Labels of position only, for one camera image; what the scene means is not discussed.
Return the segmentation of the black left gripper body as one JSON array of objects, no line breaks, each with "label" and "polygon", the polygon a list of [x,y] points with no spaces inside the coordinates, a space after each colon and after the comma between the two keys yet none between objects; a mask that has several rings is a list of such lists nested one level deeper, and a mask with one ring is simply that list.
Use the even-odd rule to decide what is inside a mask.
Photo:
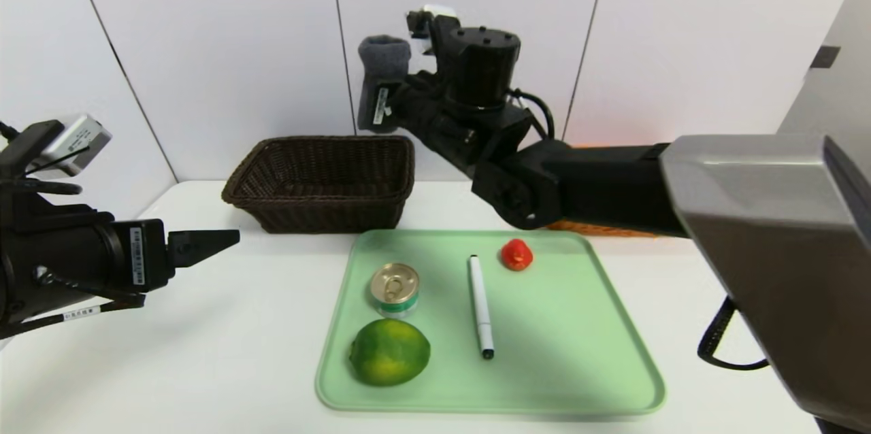
[{"label": "black left gripper body", "polygon": [[117,221],[97,210],[16,215],[5,230],[5,316],[149,293],[174,276],[167,264],[161,220]]}]

